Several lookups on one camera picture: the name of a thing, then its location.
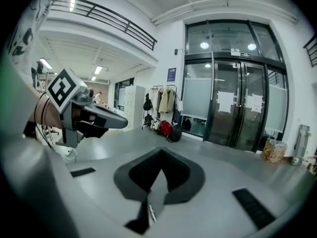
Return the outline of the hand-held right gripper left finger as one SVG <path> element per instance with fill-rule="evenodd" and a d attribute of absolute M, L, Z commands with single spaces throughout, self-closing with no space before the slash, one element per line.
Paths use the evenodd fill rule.
<path fill-rule="evenodd" d="M 120 166 L 151 150 L 153 147 L 68 164 L 51 152 L 56 186 L 79 238 L 147 238 L 125 227 L 136 219 L 141 203 L 126 199 L 113 176 Z"/>

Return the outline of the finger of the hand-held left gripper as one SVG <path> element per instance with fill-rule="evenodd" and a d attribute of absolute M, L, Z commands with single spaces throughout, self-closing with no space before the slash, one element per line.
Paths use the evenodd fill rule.
<path fill-rule="evenodd" d="M 85 138 L 101 138 L 108 131 L 108 128 L 93 125 L 80 125 L 77 127 L 77 130 L 81 132 Z"/>
<path fill-rule="evenodd" d="M 123 129 L 128 125 L 125 117 L 100 105 L 85 105 L 83 111 L 88 114 L 88 118 L 94 117 L 93 120 L 89 120 L 89 123 L 96 127 Z"/>

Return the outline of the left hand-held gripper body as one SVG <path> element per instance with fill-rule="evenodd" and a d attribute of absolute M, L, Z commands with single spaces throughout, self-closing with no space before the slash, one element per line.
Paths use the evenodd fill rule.
<path fill-rule="evenodd" d="M 72 107 L 80 107 L 83 112 L 85 105 L 93 105 L 93 90 L 72 70 L 65 68 L 50 82 L 47 94 L 62 124 L 62 141 L 57 145 L 76 148 L 84 136 L 77 130 L 77 120 L 72 119 Z"/>

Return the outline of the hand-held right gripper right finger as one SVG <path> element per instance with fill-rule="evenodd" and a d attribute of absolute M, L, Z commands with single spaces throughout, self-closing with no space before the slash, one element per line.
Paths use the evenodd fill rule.
<path fill-rule="evenodd" d="M 247 189 L 275 217 L 289 203 L 279 181 L 289 165 L 270 164 L 259 155 L 228 147 L 174 147 L 173 150 L 199 164 L 205 172 L 202 189 L 189 202 L 166 205 L 149 238 L 242 238 L 256 225 L 234 197 Z"/>

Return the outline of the person's left forearm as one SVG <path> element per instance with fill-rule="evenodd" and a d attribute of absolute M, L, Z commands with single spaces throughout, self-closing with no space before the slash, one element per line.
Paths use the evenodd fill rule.
<path fill-rule="evenodd" d="M 32 97 L 35 98 L 35 105 L 28 121 L 62 129 L 59 112 L 49 97 L 42 96 L 36 90 L 32 91 Z"/>

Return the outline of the black shoulder bag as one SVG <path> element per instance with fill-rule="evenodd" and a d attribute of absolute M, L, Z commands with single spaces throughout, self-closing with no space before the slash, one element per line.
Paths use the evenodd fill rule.
<path fill-rule="evenodd" d="M 152 108 L 153 108 L 152 101 L 151 101 L 151 99 L 149 97 L 149 93 L 147 93 L 145 102 L 143 104 L 143 110 L 144 111 L 150 111 Z"/>

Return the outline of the white locker cabinet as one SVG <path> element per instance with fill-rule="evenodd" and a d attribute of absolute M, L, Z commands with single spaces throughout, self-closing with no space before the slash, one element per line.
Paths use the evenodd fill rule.
<path fill-rule="evenodd" d="M 128 124 L 125 131 L 141 128 L 143 122 L 143 104 L 145 101 L 145 88 L 141 86 L 129 86 L 124 94 L 124 117 Z"/>

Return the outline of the red backpack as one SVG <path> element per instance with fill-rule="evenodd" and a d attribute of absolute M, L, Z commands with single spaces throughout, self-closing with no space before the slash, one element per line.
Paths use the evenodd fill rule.
<path fill-rule="evenodd" d="M 159 126 L 159 132 L 161 135 L 168 136 L 172 132 L 172 126 L 166 120 L 163 120 Z"/>

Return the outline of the black backpack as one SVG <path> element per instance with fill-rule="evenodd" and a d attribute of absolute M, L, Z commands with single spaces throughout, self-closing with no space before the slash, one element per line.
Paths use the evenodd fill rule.
<path fill-rule="evenodd" d="M 171 143 L 178 142 L 182 136 L 182 129 L 179 126 L 173 126 L 167 140 Z"/>

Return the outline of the black coat rack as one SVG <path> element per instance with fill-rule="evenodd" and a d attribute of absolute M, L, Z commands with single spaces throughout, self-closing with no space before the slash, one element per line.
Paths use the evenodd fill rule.
<path fill-rule="evenodd" d="M 173 106 L 172 106 L 172 110 L 169 113 L 159 113 L 159 105 L 160 105 L 160 101 L 161 101 L 161 95 L 163 92 L 163 89 L 165 88 L 170 88 L 174 90 L 174 101 L 173 101 Z M 174 84 L 167 84 L 166 86 L 163 85 L 154 85 L 151 89 L 150 89 L 150 99 L 152 101 L 152 117 L 155 118 L 159 118 L 160 121 L 162 122 L 163 120 L 166 120 L 167 122 L 169 122 L 171 124 L 171 126 L 178 126 L 180 124 L 173 124 L 172 121 L 172 117 L 173 117 L 173 111 L 175 109 L 178 109 L 178 94 L 177 94 L 177 87 Z"/>

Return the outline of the yellow printed box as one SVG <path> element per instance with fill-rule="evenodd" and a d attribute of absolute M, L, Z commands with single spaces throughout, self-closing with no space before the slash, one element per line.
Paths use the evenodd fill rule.
<path fill-rule="evenodd" d="M 261 157 L 268 163 L 280 163 L 287 150 L 287 144 L 282 141 L 267 139 L 261 152 Z"/>

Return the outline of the person's white printed shirt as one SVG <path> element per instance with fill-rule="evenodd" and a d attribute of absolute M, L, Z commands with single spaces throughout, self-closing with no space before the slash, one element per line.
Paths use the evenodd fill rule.
<path fill-rule="evenodd" d="M 51 0 L 31 0 L 7 42 L 7 52 L 21 77 L 29 77 L 35 40 L 48 17 Z"/>

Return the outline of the black metal railing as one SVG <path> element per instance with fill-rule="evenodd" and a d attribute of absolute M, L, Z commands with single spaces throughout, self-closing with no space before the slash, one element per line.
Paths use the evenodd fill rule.
<path fill-rule="evenodd" d="M 314 34 L 303 46 L 306 50 L 312 67 L 317 66 L 317 34 Z"/>
<path fill-rule="evenodd" d="M 51 0 L 51 10 L 73 13 L 115 28 L 149 48 L 151 51 L 157 40 L 139 25 L 121 14 L 88 0 L 76 0 L 75 8 L 69 10 L 70 0 Z"/>

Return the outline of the metal folding ladder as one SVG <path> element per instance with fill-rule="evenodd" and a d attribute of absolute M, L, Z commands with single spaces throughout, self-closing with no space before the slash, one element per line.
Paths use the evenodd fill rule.
<path fill-rule="evenodd" d="M 301 124 L 299 127 L 299 132 L 297 140 L 294 146 L 294 155 L 291 164 L 292 165 L 301 165 L 304 155 L 306 152 L 306 147 L 308 144 L 308 139 L 310 137 L 310 127 L 307 125 Z"/>

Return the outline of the white paper notice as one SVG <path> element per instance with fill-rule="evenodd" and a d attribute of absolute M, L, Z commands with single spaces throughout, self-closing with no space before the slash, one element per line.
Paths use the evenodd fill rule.
<path fill-rule="evenodd" d="M 262 95 L 247 95 L 245 101 L 245 108 L 250 109 L 252 112 L 261 113 L 263 105 Z"/>
<path fill-rule="evenodd" d="M 218 112 L 231 113 L 231 106 L 234 105 L 234 93 L 230 92 L 217 92 L 216 102 L 219 104 Z"/>

